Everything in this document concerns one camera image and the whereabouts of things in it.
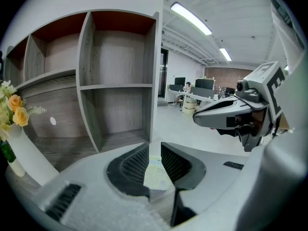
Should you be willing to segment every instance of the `white wall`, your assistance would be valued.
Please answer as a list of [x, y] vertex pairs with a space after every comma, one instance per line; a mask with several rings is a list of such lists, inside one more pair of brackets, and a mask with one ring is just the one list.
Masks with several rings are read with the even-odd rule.
[[[15, 46], [42, 25], [68, 14], [95, 9], [127, 10], [150, 16], [159, 12], [158, 35], [155, 42], [157, 53], [155, 63], [159, 64], [163, 0], [27, 0], [11, 21], [0, 44], [0, 50], [3, 55], [6, 55], [9, 46]], [[158, 81], [159, 67], [156, 67], [156, 82], [153, 83], [154, 122], [157, 111]]]
[[[196, 78], [204, 76], [204, 67], [185, 56], [168, 52], [167, 85], [174, 84], [176, 77], [185, 77], [185, 81], [195, 83]], [[165, 101], [174, 101], [175, 95], [169, 95], [166, 90]]]

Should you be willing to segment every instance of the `brick wall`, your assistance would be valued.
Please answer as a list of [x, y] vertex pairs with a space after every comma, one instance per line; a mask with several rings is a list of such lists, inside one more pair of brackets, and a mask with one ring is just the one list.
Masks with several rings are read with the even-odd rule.
[[206, 67], [204, 70], [204, 76], [207, 78], [214, 77], [216, 80], [215, 85], [222, 85], [224, 87], [236, 89], [237, 81], [243, 79], [251, 72], [251, 70], [238, 68]]

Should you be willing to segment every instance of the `shelf compartment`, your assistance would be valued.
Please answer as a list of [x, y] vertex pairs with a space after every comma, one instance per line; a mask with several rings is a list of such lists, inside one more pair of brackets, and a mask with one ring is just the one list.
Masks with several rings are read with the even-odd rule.
[[25, 51], [28, 37], [19, 42], [15, 47], [8, 48], [5, 59], [4, 79], [10, 80], [16, 87], [25, 80]]
[[89, 13], [85, 24], [79, 56], [81, 86], [153, 83], [155, 19], [100, 11]]
[[86, 123], [98, 151], [150, 141], [152, 88], [82, 90]]
[[28, 37], [25, 81], [60, 69], [76, 69], [77, 45], [86, 13], [51, 22]]

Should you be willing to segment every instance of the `shelving unit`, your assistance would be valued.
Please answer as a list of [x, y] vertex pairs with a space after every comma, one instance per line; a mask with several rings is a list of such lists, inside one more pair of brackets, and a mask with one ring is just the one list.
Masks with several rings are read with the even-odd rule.
[[91, 12], [82, 35], [77, 90], [94, 148], [151, 141], [156, 20]]
[[[25, 132], [40, 141], [37, 147], [53, 165], [74, 154], [57, 150], [59, 143], [77, 150], [84, 141], [82, 157], [151, 142], [158, 18], [158, 13], [77, 13], [38, 28], [8, 49], [5, 79], [27, 98], [27, 106], [47, 109], [31, 117]], [[50, 157], [53, 151], [57, 160]]]

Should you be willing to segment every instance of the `round hole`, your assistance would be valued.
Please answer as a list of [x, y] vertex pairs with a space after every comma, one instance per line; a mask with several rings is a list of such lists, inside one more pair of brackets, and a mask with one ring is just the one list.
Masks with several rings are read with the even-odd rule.
[[55, 126], [57, 124], [56, 119], [53, 117], [50, 117], [50, 123]]

